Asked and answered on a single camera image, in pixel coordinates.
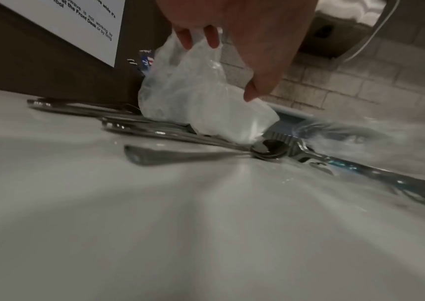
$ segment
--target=white brick wall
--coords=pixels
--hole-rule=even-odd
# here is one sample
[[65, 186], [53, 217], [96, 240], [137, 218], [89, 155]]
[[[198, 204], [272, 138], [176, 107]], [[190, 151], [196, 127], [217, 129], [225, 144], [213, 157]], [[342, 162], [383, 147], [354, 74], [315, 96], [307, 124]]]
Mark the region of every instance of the white brick wall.
[[[226, 76], [243, 88], [252, 71], [227, 35], [223, 42]], [[298, 54], [280, 85], [262, 99], [311, 114], [339, 110], [350, 102], [425, 107], [425, 0], [402, 0], [382, 31], [347, 63]]]

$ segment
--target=white sign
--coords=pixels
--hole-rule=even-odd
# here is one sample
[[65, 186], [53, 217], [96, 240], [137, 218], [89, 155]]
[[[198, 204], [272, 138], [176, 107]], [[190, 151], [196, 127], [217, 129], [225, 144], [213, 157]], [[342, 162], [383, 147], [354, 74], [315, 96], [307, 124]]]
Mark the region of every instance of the white sign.
[[115, 66], [125, 0], [0, 0], [4, 6]]

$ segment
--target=plastic bag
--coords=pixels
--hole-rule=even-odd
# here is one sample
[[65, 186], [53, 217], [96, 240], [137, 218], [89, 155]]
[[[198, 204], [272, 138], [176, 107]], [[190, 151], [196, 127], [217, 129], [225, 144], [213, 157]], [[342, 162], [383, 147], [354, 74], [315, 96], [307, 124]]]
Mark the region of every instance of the plastic bag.
[[328, 156], [398, 173], [425, 175], [425, 108], [353, 105], [293, 129]]
[[147, 118], [190, 124], [203, 135], [252, 144], [279, 120], [259, 99], [243, 100], [243, 90], [226, 82], [219, 63], [222, 45], [212, 49], [194, 33], [194, 47], [186, 51], [173, 33], [157, 50], [150, 73], [138, 94]]

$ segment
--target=dark brown wall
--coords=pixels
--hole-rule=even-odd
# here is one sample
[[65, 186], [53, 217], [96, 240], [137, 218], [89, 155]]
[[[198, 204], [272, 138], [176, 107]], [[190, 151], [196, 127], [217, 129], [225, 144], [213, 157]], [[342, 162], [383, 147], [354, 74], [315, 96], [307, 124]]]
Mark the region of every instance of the dark brown wall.
[[126, 0], [115, 68], [0, 5], [0, 90], [84, 102], [136, 102], [126, 59], [161, 46], [171, 28], [153, 0]]

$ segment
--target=hand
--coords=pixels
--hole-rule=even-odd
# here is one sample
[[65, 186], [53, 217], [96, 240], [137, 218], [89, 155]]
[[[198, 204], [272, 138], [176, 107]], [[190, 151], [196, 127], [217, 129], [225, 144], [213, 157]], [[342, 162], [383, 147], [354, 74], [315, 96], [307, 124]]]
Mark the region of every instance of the hand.
[[219, 46], [216, 26], [230, 35], [242, 60], [254, 71], [245, 87], [251, 101], [270, 94], [291, 64], [318, 0], [156, 0], [182, 45], [192, 48], [189, 29], [204, 28], [209, 45]]

